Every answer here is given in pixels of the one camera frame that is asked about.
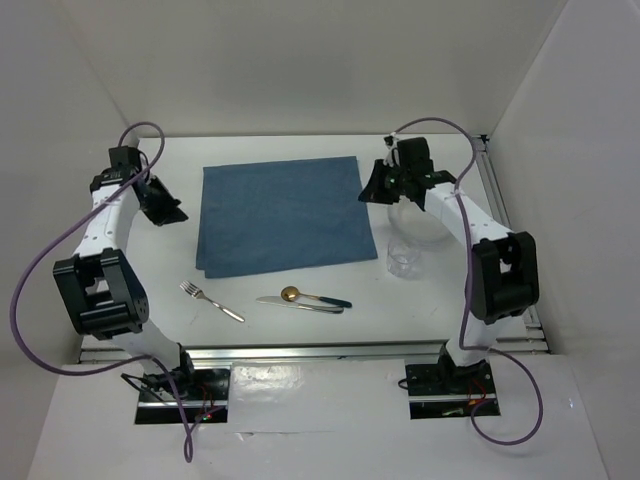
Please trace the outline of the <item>blue cloth napkin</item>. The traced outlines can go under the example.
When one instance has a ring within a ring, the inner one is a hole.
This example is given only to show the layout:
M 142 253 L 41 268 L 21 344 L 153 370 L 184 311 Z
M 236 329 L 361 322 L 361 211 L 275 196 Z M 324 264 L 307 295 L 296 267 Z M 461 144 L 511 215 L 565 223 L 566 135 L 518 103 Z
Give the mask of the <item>blue cloth napkin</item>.
M 224 279 L 375 260 L 356 157 L 207 166 L 195 266 Z

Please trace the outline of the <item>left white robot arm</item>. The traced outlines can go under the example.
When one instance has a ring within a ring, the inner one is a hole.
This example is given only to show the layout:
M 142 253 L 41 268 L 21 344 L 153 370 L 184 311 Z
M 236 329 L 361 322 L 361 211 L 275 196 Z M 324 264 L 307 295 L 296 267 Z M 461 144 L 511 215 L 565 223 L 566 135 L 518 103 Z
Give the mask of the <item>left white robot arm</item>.
M 135 177 L 143 158 L 135 147 L 110 149 L 109 168 L 90 184 L 94 216 L 73 255 L 54 264 L 53 277 L 77 333 L 139 358 L 147 387 L 184 399 L 197 387 L 193 363 L 152 322 L 148 296 L 126 249 L 138 213 L 158 227 L 188 217 L 157 177 Z

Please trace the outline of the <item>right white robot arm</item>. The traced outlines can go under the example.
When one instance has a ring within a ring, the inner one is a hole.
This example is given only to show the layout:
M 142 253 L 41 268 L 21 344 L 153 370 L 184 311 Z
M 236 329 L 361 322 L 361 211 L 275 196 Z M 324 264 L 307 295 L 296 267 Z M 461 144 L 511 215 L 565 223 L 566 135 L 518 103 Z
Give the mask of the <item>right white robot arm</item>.
M 460 178 L 436 170 L 426 139 L 389 135 L 385 144 L 388 154 L 375 161 L 359 201 L 393 205 L 407 199 L 438 220 L 466 250 L 459 334 L 441 348 L 436 369 L 440 387 L 457 392 L 482 372 L 507 320 L 538 301 L 535 240 L 496 222 L 463 192 Z

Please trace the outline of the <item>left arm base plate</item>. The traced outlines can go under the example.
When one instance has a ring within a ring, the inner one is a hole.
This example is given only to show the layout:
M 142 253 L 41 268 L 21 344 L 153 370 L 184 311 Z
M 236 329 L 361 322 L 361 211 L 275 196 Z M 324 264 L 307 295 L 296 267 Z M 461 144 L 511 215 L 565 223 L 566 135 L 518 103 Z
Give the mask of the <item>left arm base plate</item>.
M 127 373 L 121 379 L 138 393 L 136 425 L 167 425 L 182 422 L 175 398 L 168 389 L 154 385 L 150 376 Z M 181 401 L 189 424 L 222 424 L 228 420 L 231 379 L 229 367 L 196 369 L 194 384 L 183 390 Z

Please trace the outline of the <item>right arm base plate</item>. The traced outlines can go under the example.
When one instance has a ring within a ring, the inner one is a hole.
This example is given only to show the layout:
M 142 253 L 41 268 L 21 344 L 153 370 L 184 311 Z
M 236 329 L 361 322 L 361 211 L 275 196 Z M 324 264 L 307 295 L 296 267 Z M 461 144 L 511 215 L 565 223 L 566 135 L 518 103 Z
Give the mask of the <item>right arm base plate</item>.
M 440 364 L 406 364 L 397 385 L 408 396 L 412 420 L 500 416 L 493 372 L 488 362 L 453 375 Z

